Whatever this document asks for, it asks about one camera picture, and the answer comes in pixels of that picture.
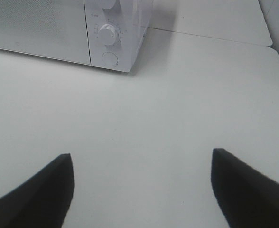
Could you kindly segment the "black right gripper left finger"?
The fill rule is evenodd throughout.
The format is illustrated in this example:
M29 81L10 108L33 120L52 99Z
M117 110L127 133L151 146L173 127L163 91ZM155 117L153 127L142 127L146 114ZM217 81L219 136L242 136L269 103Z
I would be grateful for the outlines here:
M0 198L0 228L60 228L72 198L72 157L61 154Z

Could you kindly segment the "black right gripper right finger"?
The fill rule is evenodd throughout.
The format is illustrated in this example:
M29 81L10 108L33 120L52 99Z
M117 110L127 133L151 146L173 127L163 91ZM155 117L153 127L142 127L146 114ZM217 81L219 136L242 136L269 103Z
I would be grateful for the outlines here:
M225 149L213 149L212 189L231 228L279 228L279 183Z

